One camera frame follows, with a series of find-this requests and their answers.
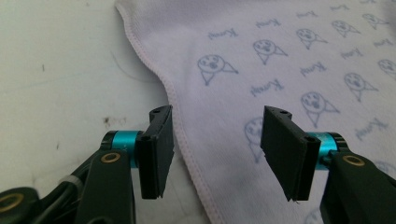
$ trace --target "cartoon dog print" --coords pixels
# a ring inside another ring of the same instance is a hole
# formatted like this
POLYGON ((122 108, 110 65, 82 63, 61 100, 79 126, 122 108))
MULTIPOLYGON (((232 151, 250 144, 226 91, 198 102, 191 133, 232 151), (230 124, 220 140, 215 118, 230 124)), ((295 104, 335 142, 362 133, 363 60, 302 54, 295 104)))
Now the cartoon dog print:
POLYGON ((349 25, 344 21, 333 21, 332 27, 334 27, 334 29, 343 37, 347 37, 348 33, 357 33, 357 34, 361 33, 353 26, 349 25))
POLYGON ((307 49, 310 49, 314 42, 328 43, 326 40, 309 29, 300 29, 296 32, 296 34, 298 37, 300 37, 301 42, 303 42, 307 49))
POLYGON ((260 147, 262 140, 262 118, 253 119, 245 125, 245 136, 249 141, 248 146, 254 156, 254 161, 259 163, 263 153, 260 147))
POLYGON ((213 77, 218 73, 235 73, 238 74, 229 63, 225 62, 219 55, 211 54, 198 60, 198 67, 206 86, 209 85, 213 77))
POLYGON ((370 25, 376 30, 376 26, 379 24, 389 24, 389 22, 383 21, 373 14, 362 15, 365 20, 367 20, 370 25))
POLYGON ((378 66, 386 74, 396 79, 396 63, 388 59, 384 59, 378 62, 378 66))
POLYGON ((267 65, 268 59, 272 55, 283 55, 288 56, 285 51, 283 51, 280 47, 278 47, 271 40, 259 40, 254 42, 253 48, 256 50, 259 57, 262 59, 262 63, 267 65))
POLYGON ((305 109, 306 115, 311 119, 314 127, 318 127, 320 115, 325 112, 340 113, 329 101, 323 98, 320 93, 311 91, 301 97, 301 103, 305 109))
POLYGON ((378 91, 378 89, 365 81, 361 75, 356 73, 346 74, 344 76, 344 81, 359 102, 361 102, 361 94, 363 91, 378 91))

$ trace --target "towel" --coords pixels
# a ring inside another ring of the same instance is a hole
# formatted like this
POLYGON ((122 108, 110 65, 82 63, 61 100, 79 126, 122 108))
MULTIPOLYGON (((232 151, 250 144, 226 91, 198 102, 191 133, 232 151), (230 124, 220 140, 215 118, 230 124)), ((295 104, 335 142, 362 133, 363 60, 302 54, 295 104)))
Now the towel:
POLYGON ((395 0, 120 0, 142 62, 174 106, 178 144, 212 223, 321 223, 328 172, 288 202, 262 149, 265 105, 336 132, 396 176, 395 0))

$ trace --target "fabric edge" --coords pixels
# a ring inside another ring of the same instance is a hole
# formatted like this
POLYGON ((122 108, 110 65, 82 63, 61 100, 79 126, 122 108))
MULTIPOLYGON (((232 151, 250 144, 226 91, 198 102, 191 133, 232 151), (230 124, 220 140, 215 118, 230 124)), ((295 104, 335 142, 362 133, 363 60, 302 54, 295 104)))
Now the fabric edge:
POLYGON ((174 107, 174 131, 177 137, 178 144, 180 146, 180 151, 184 161, 186 162, 186 166, 189 170, 191 175, 192 182, 197 189, 198 196, 204 205, 204 209, 212 223, 224 223, 224 219, 222 218, 221 214, 219 213, 216 204, 214 203, 213 197, 211 192, 208 189, 206 182, 202 178, 202 174, 198 165, 196 164, 195 159, 191 155, 190 147, 187 143, 187 137, 183 129, 182 120, 181 120, 181 111, 178 106, 178 100, 176 95, 176 90, 171 81, 166 79, 166 77, 162 76, 159 72, 160 70, 155 67, 154 64, 151 63, 149 56, 145 52, 143 46, 141 45, 140 41, 132 32, 132 22, 130 21, 131 15, 125 8, 123 7, 121 2, 115 3, 116 9, 119 11, 122 19, 124 21, 124 29, 125 34, 130 41, 132 47, 134 48, 137 56, 141 60, 141 62, 151 70, 163 83, 165 91, 168 95, 169 103, 174 107))

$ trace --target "patterned fabric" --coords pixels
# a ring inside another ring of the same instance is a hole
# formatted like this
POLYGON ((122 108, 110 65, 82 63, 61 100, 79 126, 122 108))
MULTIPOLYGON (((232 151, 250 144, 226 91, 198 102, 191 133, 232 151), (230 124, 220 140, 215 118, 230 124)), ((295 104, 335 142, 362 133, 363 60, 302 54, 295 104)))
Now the patterned fabric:
POLYGON ((396 1, 135 1, 117 8, 175 107, 184 160, 213 223, 321 223, 327 172, 287 202, 260 149, 265 105, 337 132, 396 176, 396 1))

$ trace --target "teal band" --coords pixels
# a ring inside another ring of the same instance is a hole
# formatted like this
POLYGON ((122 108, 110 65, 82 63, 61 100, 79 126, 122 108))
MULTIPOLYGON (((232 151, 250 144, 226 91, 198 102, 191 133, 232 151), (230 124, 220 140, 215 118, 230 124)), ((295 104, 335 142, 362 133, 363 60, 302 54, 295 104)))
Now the teal band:
POLYGON ((326 166, 320 164, 320 159, 329 154, 330 150, 337 150, 334 138, 329 133, 308 133, 321 141, 316 170, 327 170, 326 166))
POLYGON ((137 168, 134 156, 134 143, 138 131, 117 131, 113 138, 112 149, 120 149, 128 152, 131 168, 137 168))

